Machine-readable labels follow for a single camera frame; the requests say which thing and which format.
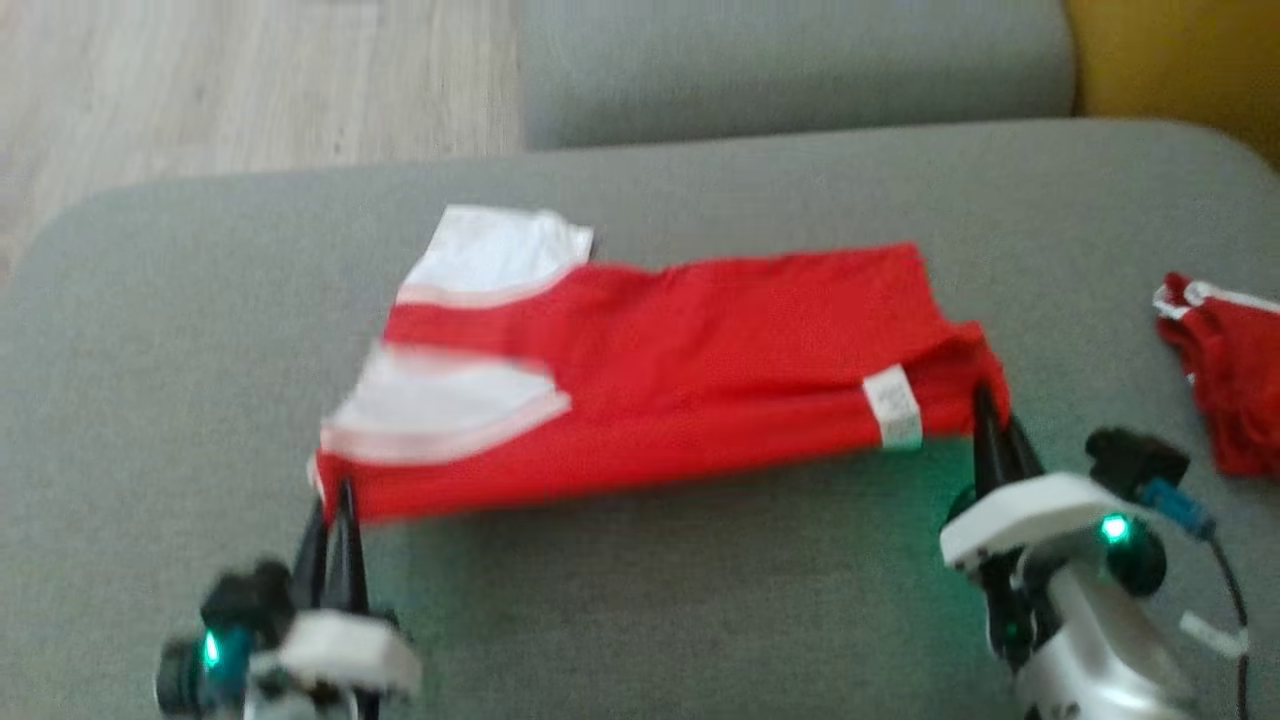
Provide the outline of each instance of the green led light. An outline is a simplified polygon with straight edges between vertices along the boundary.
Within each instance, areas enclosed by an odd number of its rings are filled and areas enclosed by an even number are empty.
[[[205,665],[212,667],[219,660],[218,638],[212,633],[205,633]]]
[[[1110,543],[1129,538],[1129,519],[1124,515],[1107,515],[1102,519],[1102,537]]]

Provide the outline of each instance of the robotic arm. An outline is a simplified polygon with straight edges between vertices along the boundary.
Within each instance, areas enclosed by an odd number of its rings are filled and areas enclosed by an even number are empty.
[[[1001,428],[986,388],[974,411],[974,487],[940,542],[987,600],[988,642],[1025,719],[1196,717],[1190,682],[1134,601],[1165,577],[1147,525],[1162,515],[1212,546],[1245,624],[1212,519],[1176,491],[1187,457],[1101,430],[1088,443],[1092,478],[1046,473],[1018,420]],[[385,698],[417,693],[421,664],[394,616],[370,611],[356,497],[349,483],[340,493],[332,527],[316,502],[292,570],[269,560],[224,574],[201,607],[204,634],[164,646],[155,694],[165,716],[376,720]]]
[[[1166,559],[1147,520],[1166,516],[1212,543],[1244,624],[1213,521],[1175,489],[1187,457],[1153,438],[1100,430],[1092,478],[1046,474],[1020,424],[974,402],[974,489],[952,506],[945,562],[987,600],[988,642],[1014,673],[1029,720],[1189,720],[1190,680],[1134,597],[1158,589]],[[1240,716],[1245,660],[1240,660]]]
[[[205,633],[160,655],[155,694],[169,717],[378,720],[383,700],[421,684],[394,616],[370,611],[348,483],[332,528],[316,501],[292,571],[266,560],[224,574],[200,614]]]

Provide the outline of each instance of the white sleeve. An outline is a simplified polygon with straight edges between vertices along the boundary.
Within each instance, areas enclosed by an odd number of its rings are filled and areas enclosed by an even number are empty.
[[[500,305],[554,284],[591,254],[591,228],[549,210],[449,205],[397,302]]]

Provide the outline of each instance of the gray sofa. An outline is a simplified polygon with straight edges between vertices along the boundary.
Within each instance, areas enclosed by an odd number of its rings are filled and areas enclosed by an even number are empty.
[[[0,306],[6,717],[148,717],[155,653],[212,574],[292,552],[317,419],[447,202],[553,208],[599,258],[914,238],[980,320],[1048,464],[1101,424],[1194,456],[1252,602],[1256,717],[1280,707],[1280,489],[1219,478],[1152,328],[1170,269],[1280,291],[1280,181],[1158,122],[1037,120],[166,182],[68,210]],[[660,492],[378,527],[370,584],[428,660],[392,717],[1015,717],[982,601],[937,529],[963,441]],[[1225,716],[1234,669],[1172,628],[1231,614],[1169,539],[1151,602]]]
[[[1065,117],[1060,0],[525,0],[532,149]]]

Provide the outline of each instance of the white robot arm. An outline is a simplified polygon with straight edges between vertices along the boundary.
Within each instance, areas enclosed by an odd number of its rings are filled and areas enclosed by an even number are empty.
[[[1025,716],[1199,717],[1190,680],[1134,601],[1164,579],[1164,546],[1146,523],[1160,515],[1215,543],[1243,624],[1212,520],[1172,489],[1185,456],[1105,430],[1091,438],[1094,478],[1046,474],[1016,419],[1001,428],[984,388],[974,405],[974,492],[952,506],[940,546],[986,594],[988,641],[1014,673]]]

